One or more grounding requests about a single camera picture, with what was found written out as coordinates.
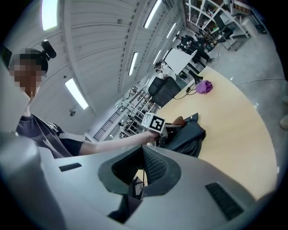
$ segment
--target chair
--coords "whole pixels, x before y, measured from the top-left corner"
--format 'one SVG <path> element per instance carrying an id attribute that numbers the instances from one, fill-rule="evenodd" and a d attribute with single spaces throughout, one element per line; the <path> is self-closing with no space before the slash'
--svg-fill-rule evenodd
<path id="1" fill-rule="evenodd" d="M 228 48 L 226 46 L 224 47 L 226 50 L 230 50 L 232 46 L 236 44 L 236 41 L 231 37 L 231 35 L 233 34 L 233 31 L 224 24 L 224 22 L 222 21 L 220 17 L 220 13 L 217 13 L 214 16 L 214 20 L 217 26 L 219 27 L 219 31 L 222 33 L 222 37 L 218 39 L 218 42 L 221 43 L 223 46 L 224 46 L 223 43 L 227 42 L 229 47 Z M 229 43 L 228 41 L 229 38 L 233 41 L 232 44 Z"/>
<path id="2" fill-rule="evenodd" d="M 166 105 L 180 91 L 180 87 L 171 77 L 166 77 L 165 79 L 155 77 L 148 89 L 149 94 L 152 96 L 152 101 L 161 107 Z"/>

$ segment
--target gray floor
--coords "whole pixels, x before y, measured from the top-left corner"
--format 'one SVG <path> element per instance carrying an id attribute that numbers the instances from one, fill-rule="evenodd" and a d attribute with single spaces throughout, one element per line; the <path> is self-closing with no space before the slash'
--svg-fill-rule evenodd
<path id="1" fill-rule="evenodd" d="M 279 176 L 282 175 L 287 161 L 288 131 L 279 126 L 279 121 L 288 114 L 288 107 L 282 103 L 282 97 L 288 95 L 288 83 L 272 38 L 250 38 L 236 52 L 218 44 L 209 55 L 215 60 L 219 57 L 209 66 L 235 84 L 259 112 L 275 148 Z"/>

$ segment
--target dark t-shirt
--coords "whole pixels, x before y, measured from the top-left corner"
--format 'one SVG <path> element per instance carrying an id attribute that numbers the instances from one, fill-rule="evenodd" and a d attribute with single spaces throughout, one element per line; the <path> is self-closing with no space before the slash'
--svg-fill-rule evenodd
<path id="1" fill-rule="evenodd" d="M 54 158 L 78 156 L 85 136 L 65 133 L 59 126 L 38 117 L 21 117 L 16 132 L 51 151 Z"/>

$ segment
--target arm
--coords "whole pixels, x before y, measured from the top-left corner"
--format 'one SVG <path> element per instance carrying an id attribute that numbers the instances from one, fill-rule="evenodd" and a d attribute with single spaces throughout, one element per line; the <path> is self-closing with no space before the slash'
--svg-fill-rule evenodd
<path id="1" fill-rule="evenodd" d="M 80 148 L 79 156 L 112 151 L 128 146 L 144 145 L 154 141 L 155 138 L 158 136 L 159 134 L 156 132 L 146 131 L 144 133 L 140 133 L 120 140 L 112 140 L 98 143 L 84 141 Z"/>

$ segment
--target wooden table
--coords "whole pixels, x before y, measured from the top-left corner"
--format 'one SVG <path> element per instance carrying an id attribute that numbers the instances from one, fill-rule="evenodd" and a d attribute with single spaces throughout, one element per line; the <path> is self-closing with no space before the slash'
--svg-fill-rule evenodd
<path id="1" fill-rule="evenodd" d="M 178 116 L 185 119 L 199 113 L 198 123 L 207 133 L 199 158 L 259 199 L 275 189 L 277 177 L 275 151 L 266 126 L 251 102 L 229 80 L 210 67 L 198 75 L 212 82 L 211 92 L 172 99 L 157 115 L 172 123 Z M 188 86 L 175 98 L 184 96 Z"/>

